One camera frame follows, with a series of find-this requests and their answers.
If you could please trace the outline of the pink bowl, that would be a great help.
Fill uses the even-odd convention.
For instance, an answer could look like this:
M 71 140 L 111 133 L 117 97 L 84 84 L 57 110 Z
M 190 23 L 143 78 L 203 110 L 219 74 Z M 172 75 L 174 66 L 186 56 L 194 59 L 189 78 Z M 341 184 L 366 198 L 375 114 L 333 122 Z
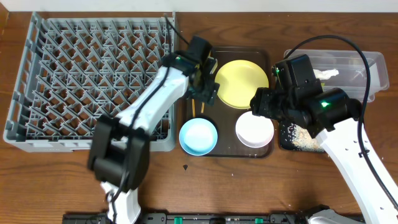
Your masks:
M 254 116 L 251 111 L 243 113 L 238 118 L 235 131 L 238 139 L 251 148 L 264 147 L 274 137 L 272 121 L 263 116 Z

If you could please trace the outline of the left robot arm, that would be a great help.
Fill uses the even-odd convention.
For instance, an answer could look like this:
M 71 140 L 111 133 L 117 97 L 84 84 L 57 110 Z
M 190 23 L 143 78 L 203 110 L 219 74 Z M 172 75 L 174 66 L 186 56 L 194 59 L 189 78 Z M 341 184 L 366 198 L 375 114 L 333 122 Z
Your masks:
M 210 56 L 194 61 L 168 54 L 132 105 L 115 117 L 97 119 L 87 166 L 105 191 L 110 223 L 137 222 L 141 213 L 137 191 L 149 168 L 151 134 L 181 97 L 214 102 L 219 85 L 212 74 L 217 66 L 217 59 Z

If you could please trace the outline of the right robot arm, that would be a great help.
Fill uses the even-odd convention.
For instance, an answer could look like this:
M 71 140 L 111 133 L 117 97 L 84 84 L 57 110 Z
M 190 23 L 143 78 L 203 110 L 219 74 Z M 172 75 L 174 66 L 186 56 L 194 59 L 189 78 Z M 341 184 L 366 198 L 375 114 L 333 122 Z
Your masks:
M 364 103 L 340 88 L 324 91 L 305 54 L 276 63 L 272 73 L 277 86 L 257 89 L 253 115 L 306 129 L 337 166 L 366 223 L 397 223 L 397 184 L 367 137 Z

